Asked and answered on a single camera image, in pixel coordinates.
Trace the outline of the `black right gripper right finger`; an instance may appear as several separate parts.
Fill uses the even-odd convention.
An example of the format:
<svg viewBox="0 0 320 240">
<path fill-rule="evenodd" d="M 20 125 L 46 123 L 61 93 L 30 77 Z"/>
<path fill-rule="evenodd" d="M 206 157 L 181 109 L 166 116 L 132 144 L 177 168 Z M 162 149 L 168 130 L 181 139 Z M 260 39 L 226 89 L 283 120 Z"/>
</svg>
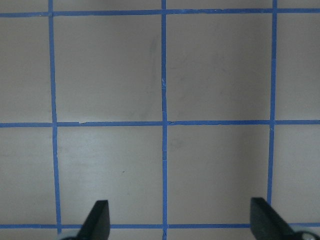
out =
<svg viewBox="0 0 320 240">
<path fill-rule="evenodd" d="M 294 240 L 294 230 L 262 197 L 250 200 L 250 230 L 256 240 Z"/>
</svg>

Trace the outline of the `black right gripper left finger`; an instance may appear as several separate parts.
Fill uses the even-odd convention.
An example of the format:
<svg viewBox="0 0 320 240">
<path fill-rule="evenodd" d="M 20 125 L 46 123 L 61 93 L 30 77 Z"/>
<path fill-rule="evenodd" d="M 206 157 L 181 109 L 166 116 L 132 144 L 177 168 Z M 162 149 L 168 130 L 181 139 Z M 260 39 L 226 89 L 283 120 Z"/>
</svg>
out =
<svg viewBox="0 0 320 240">
<path fill-rule="evenodd" d="M 76 235 L 77 240 L 107 240 L 111 224 L 108 200 L 97 200 Z"/>
</svg>

